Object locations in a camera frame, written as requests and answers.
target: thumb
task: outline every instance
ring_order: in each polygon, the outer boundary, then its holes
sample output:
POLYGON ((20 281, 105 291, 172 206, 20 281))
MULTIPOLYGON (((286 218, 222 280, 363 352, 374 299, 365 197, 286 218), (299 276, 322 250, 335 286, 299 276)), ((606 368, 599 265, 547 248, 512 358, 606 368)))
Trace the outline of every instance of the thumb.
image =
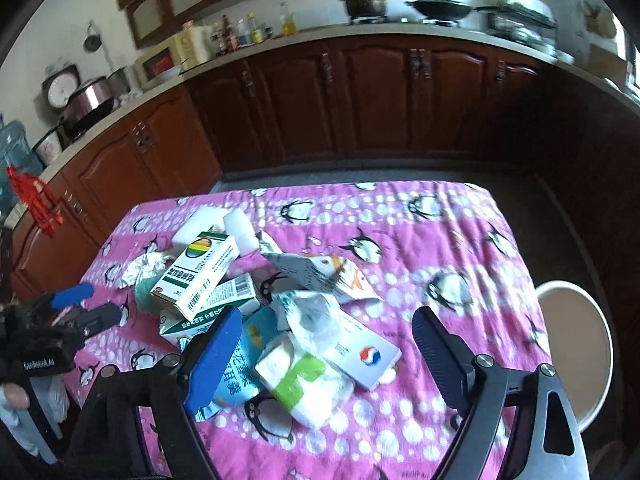
POLYGON ((8 408, 13 410, 28 409, 30 400, 23 387, 13 383, 7 383, 2 385, 2 390, 8 408))

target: countertop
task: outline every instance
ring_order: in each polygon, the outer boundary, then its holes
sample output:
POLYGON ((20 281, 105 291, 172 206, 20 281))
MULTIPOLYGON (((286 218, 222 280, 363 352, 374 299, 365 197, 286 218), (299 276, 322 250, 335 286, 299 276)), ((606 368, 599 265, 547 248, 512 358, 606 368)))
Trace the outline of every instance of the countertop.
MULTIPOLYGON (((124 116, 132 113, 133 110, 142 106, 144 103, 151 101, 151 99, 159 96, 163 92, 177 86, 189 79, 196 77, 204 72, 213 70, 219 66, 232 63, 245 57, 253 56, 254 54, 260 54, 268 50, 274 50, 284 46, 290 46, 307 41, 319 41, 328 40, 331 38, 342 38, 346 36, 363 36, 367 34, 415 34, 424 36, 439 36, 442 38, 455 38, 457 40, 474 41, 476 43, 484 43, 498 48, 504 48, 511 50, 525 56, 529 56, 545 63, 555 65, 562 70, 565 70, 575 76, 580 77, 600 88, 603 92, 610 94, 623 105, 627 106, 640 118, 640 106, 636 104, 626 94, 611 87, 603 79, 594 76, 593 74, 578 68, 575 65, 568 64, 556 59, 553 56, 544 54, 534 48, 515 43, 513 41, 504 40, 503 38, 496 38, 495 36, 489 36, 482 32, 475 30, 469 30, 466 28, 447 28, 439 27, 437 25, 423 25, 417 23, 373 23, 366 25, 329 25, 327 27, 319 27, 311 30, 303 30, 294 36, 275 38, 274 40, 265 41, 258 45, 252 45, 250 47, 243 48, 237 52, 226 54, 225 56, 213 59, 206 63, 203 63, 196 68, 193 68, 187 72, 176 76, 175 78, 157 86, 156 88, 146 92, 139 98, 125 104, 123 107, 114 111, 106 118, 101 120, 95 126, 87 131, 80 139, 69 146, 62 154, 40 175, 40 178, 44 182, 49 182, 53 177, 64 168, 75 155, 77 155, 86 145, 92 140, 98 137, 101 133, 107 130, 110 126, 113 126, 124 116)), ((5 227, 14 228, 19 222, 20 218, 26 211, 26 206, 20 202, 18 203, 6 218, 5 227)))

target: pepsi logo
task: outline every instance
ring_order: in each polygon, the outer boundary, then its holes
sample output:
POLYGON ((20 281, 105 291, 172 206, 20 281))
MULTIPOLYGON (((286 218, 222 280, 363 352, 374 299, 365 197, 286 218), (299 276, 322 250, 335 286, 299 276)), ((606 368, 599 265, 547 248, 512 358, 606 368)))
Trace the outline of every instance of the pepsi logo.
POLYGON ((365 346, 360 352, 360 360, 367 366, 375 366, 380 362, 380 352, 374 346, 365 346))

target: metal screw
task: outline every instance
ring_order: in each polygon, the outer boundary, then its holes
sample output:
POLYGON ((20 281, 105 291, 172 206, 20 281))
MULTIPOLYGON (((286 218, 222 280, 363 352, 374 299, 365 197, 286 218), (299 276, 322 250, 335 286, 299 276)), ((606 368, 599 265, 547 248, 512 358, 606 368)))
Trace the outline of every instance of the metal screw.
POLYGON ((494 358, 487 354, 478 354, 476 356, 476 363, 482 368, 491 368, 494 365, 494 358))
POLYGON ((102 370, 100 370, 100 375, 102 377, 111 377, 114 373, 116 373, 116 367, 113 365, 106 365, 102 370))
POLYGON ((167 368, 173 368, 180 362, 180 356, 178 354, 165 355, 162 358, 162 364, 167 368))
POLYGON ((540 371, 545 374, 547 377, 553 377, 556 374, 556 369, 552 367, 552 365, 548 363, 542 363, 540 365, 540 371))

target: gray floor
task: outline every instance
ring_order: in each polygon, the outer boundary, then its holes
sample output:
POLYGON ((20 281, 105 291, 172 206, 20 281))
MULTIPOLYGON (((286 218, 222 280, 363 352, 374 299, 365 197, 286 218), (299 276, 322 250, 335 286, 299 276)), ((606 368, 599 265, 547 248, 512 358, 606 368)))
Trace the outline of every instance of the gray floor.
MULTIPOLYGON (((605 312, 612 327, 609 309, 597 280, 592 278, 580 243, 572 235, 561 211, 545 184, 532 174, 517 168, 479 164, 438 165, 419 168, 415 164, 369 169, 327 170, 308 166, 279 168, 268 175, 231 175, 217 184, 215 191, 253 189, 257 187, 302 186, 339 182, 381 182, 393 180, 446 180, 469 182, 484 187, 493 195, 509 222, 518 248, 536 286, 549 280, 567 280, 590 293, 605 312)), ((619 437, 622 419, 622 375, 616 366, 609 395, 600 415, 582 434, 585 448, 593 452, 619 437)))

